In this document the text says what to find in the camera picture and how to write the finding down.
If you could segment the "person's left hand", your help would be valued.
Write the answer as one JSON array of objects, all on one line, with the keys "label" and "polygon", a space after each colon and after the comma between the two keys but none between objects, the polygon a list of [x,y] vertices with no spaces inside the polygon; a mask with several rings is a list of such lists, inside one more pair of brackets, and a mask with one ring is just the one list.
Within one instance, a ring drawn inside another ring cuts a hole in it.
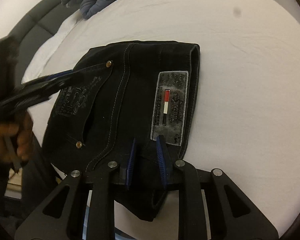
[{"label": "person's left hand", "polygon": [[0,163],[12,163],[9,150],[6,146],[5,138],[17,139],[16,156],[20,161],[28,161],[33,155],[33,138],[32,131],[33,121],[28,112],[25,112],[23,122],[20,124],[15,123],[2,123],[0,124]]}]

